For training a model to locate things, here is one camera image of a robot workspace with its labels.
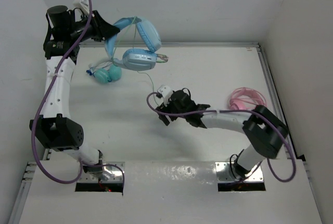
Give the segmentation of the light blue headphones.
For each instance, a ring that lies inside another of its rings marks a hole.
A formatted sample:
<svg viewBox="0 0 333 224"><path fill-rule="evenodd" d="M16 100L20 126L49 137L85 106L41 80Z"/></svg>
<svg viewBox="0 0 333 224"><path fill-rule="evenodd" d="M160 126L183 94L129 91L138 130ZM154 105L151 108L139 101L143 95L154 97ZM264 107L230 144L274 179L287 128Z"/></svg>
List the light blue headphones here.
<svg viewBox="0 0 333 224"><path fill-rule="evenodd" d="M131 48L124 52L122 59L114 57L117 36L105 40L105 50L114 65L133 71L146 71L153 69L156 65L158 55L156 51L161 48L160 35L155 26L145 18L129 17L121 18L113 25L120 30L136 25L136 29L146 45L146 49Z"/></svg>

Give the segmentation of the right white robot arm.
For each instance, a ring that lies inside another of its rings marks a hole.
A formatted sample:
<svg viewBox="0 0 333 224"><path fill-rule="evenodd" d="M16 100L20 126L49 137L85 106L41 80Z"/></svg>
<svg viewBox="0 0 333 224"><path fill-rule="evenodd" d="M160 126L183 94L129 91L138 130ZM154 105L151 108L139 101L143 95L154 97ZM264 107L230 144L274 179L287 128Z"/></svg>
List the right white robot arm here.
<svg viewBox="0 0 333 224"><path fill-rule="evenodd" d="M289 134L288 127L263 105L252 110L213 109L209 104L195 103L190 93L174 91L166 85L159 87L153 95L162 100L154 112L166 126L183 118L196 128L225 129L248 138L250 145L230 162L229 172L236 181L244 180L264 159L275 159Z"/></svg>

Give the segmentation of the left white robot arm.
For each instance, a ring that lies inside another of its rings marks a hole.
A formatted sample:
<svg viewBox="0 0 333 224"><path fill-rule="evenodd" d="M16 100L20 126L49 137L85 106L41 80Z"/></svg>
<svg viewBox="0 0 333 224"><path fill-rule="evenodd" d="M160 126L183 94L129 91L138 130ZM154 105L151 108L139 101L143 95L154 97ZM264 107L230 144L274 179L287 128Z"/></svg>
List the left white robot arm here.
<svg viewBox="0 0 333 224"><path fill-rule="evenodd" d="M83 163L83 171L94 176L105 171L101 151L84 141L83 127L69 112L70 83L80 50L79 44L92 39L101 42L119 33L98 13L82 14L58 5L47 10L48 29L43 44L46 58L46 84L42 105L30 121L30 130L44 148L63 152Z"/></svg>

